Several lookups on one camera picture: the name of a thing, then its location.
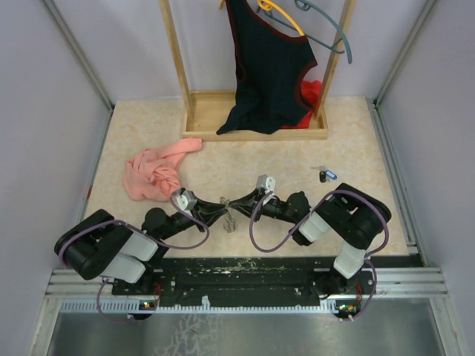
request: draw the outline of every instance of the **clothes hanger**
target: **clothes hanger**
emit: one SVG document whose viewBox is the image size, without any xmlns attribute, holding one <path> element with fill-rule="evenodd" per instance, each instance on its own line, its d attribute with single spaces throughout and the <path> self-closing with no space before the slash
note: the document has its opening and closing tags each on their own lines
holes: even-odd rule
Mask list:
<svg viewBox="0 0 475 356">
<path fill-rule="evenodd" d="M 316 39 L 315 37 L 313 36 L 310 36 L 310 35 L 306 35 L 309 39 L 317 42 L 318 44 L 324 46 L 325 48 L 328 48 L 329 50 L 331 50 L 332 52 L 335 52 L 336 54 L 343 54 L 343 53 L 347 53 L 347 58 L 348 58 L 348 64 L 351 64 L 353 62 L 353 55 L 351 53 L 351 47 L 350 47 L 350 43 L 348 42 L 348 38 L 346 37 L 346 35 L 344 34 L 343 30 L 341 29 L 340 26 L 338 26 L 338 24 L 327 14 L 325 13 L 320 7 L 318 7 L 317 5 L 314 5 L 312 4 L 311 2 L 307 1 L 307 0 L 294 0 L 295 2 L 295 6 L 299 9 L 299 10 L 302 10 L 302 11 L 308 11 L 310 10 L 311 8 L 313 10 L 316 10 L 318 11 L 321 15 L 324 16 L 324 18 L 326 18 L 332 25 L 333 27 L 337 30 L 337 32 L 340 34 L 340 39 L 335 42 L 334 44 L 332 45 L 328 45 L 318 39 Z M 257 12 L 259 13 L 261 11 L 261 6 L 258 7 L 258 10 Z M 264 15 L 266 15 L 267 17 L 269 17 L 270 19 L 273 19 L 275 21 L 277 21 L 278 23 L 280 24 L 283 24 L 284 26 L 287 26 L 288 28 L 292 28 L 292 29 L 295 29 L 294 27 L 290 26 L 289 24 L 287 24 L 286 22 L 274 17 L 272 11 L 265 11 L 264 12 Z M 337 50 L 337 46 L 338 44 L 343 41 L 344 43 L 344 48 L 345 50 Z"/>
<path fill-rule="evenodd" d="M 220 3 L 220 9 L 223 8 L 223 5 L 224 5 L 224 1 L 225 0 L 221 0 L 221 3 Z M 290 26 L 289 24 L 285 24 L 287 27 L 290 27 L 292 28 L 293 30 L 296 30 L 298 32 L 298 34 L 300 36 L 305 36 L 305 33 L 302 31 L 301 27 L 297 24 L 297 22 L 294 21 L 294 19 L 288 14 L 286 13 L 281 7 L 279 7 L 278 5 L 276 5 L 274 2 L 270 1 L 270 0 L 258 0 L 258 12 L 262 9 L 265 11 L 265 13 L 267 12 L 270 12 L 272 11 L 273 9 L 276 9 L 279 13 L 281 13 L 282 15 L 284 15 L 284 17 L 289 20 L 289 22 L 292 24 L 292 26 Z"/>
</svg>

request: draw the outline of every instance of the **wooden base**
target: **wooden base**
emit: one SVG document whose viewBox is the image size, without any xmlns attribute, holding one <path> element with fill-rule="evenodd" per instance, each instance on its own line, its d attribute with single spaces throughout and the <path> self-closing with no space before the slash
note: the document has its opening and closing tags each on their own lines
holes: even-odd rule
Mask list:
<svg viewBox="0 0 475 356">
<path fill-rule="evenodd" d="M 203 90 L 191 92 L 194 117 L 185 114 L 183 137 L 197 137 L 204 141 L 284 141 L 300 139 L 326 139 L 328 137 L 327 117 L 324 109 L 320 109 L 318 118 L 315 116 L 307 129 L 279 130 L 272 135 L 254 131 L 232 131 L 217 135 L 216 131 L 228 118 L 230 110 L 235 106 L 233 90 Z"/>
</svg>

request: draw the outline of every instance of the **pink cloth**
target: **pink cloth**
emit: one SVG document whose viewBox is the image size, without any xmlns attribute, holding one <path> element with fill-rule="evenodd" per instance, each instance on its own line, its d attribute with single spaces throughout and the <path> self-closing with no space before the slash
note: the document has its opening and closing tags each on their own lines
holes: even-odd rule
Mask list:
<svg viewBox="0 0 475 356">
<path fill-rule="evenodd" d="M 181 139 L 159 148 L 149 148 L 127 159 L 124 187 L 133 200 L 168 200 L 181 187 L 177 169 L 188 152 L 201 150 L 201 139 Z"/>
</svg>

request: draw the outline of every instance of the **marble pattern surface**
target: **marble pattern surface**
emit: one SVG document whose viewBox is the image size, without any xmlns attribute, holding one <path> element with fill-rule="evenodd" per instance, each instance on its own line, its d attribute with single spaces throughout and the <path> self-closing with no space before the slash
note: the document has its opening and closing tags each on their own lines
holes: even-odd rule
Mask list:
<svg viewBox="0 0 475 356">
<path fill-rule="evenodd" d="M 201 152 L 189 154 L 179 173 L 184 187 L 204 200 L 219 202 L 220 197 L 236 199 L 255 187 L 261 174 L 277 181 L 276 194 L 285 200 L 295 191 L 304 191 L 310 204 L 316 204 L 341 182 L 374 196 L 393 213 L 389 223 L 390 242 L 380 255 L 407 254 L 393 195 L 374 134 L 370 114 L 363 97 L 330 97 L 326 105 L 330 134 L 327 140 L 290 142 L 204 142 Z M 100 160 L 86 215 L 104 208 L 117 219 L 140 227 L 145 213 L 159 206 L 171 214 L 169 203 L 135 202 L 122 186 L 127 158 L 146 148 L 167 145 L 180 139 L 184 116 L 179 99 L 118 102 Z M 324 165 L 338 175 L 338 180 L 320 183 L 318 171 Z M 255 257 L 260 253 L 249 239 L 249 219 L 238 212 L 236 231 L 223 229 L 224 219 L 211 228 L 209 241 L 191 251 L 170 251 L 167 257 Z M 277 245 L 290 224 L 263 217 L 255 224 L 258 244 L 264 248 Z M 175 245 L 194 245 L 204 237 L 191 228 L 167 240 Z M 382 235 L 373 247 L 382 242 Z M 300 247 L 290 240 L 267 256 L 331 256 L 339 252 L 342 239 L 331 231 L 310 247 Z"/>
</svg>

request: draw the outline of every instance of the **teal hanger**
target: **teal hanger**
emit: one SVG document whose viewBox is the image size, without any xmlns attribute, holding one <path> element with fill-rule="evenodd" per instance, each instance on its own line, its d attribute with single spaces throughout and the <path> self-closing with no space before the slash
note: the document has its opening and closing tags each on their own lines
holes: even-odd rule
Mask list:
<svg viewBox="0 0 475 356">
<path fill-rule="evenodd" d="M 308 2 L 307 0 L 294 0 L 295 2 L 295 6 L 299 9 L 299 10 L 302 10 L 302 11 L 308 11 L 310 9 L 313 9 L 313 10 L 316 10 L 318 11 L 320 14 L 322 14 L 324 16 L 324 18 L 326 18 L 330 24 L 333 25 L 333 27 L 337 30 L 337 32 L 340 34 L 340 39 L 335 42 L 334 44 L 332 45 L 329 45 L 329 44 L 326 44 L 322 41 L 320 41 L 319 39 L 313 37 L 313 36 L 310 36 L 310 35 L 305 35 L 307 36 L 309 39 L 317 42 L 319 45 L 322 45 L 324 46 L 325 48 L 328 48 L 329 50 L 331 50 L 332 52 L 335 52 L 336 54 L 343 54 L 346 52 L 347 54 L 347 58 L 348 58 L 348 64 L 351 65 L 351 63 L 353 62 L 353 55 L 351 53 L 351 47 L 350 47 L 350 43 L 348 42 L 348 38 L 347 36 L 344 34 L 343 30 L 341 29 L 340 26 L 338 26 L 338 24 L 327 14 L 325 13 L 320 7 L 318 7 L 317 5 L 314 5 L 312 4 L 311 2 Z M 258 10 L 257 10 L 257 13 L 259 13 L 261 11 L 261 8 L 258 7 Z M 274 21 L 277 21 L 278 23 L 280 24 L 283 24 L 284 26 L 287 26 L 288 28 L 292 28 L 293 30 L 295 30 L 295 28 L 289 24 L 287 24 L 286 22 L 274 17 L 274 14 L 272 13 L 272 11 L 264 11 L 263 12 L 264 15 L 266 15 L 267 17 L 269 17 L 270 19 L 274 20 Z M 344 49 L 345 50 L 337 50 L 336 47 L 338 46 L 338 44 L 343 41 L 344 43 Z"/>
</svg>

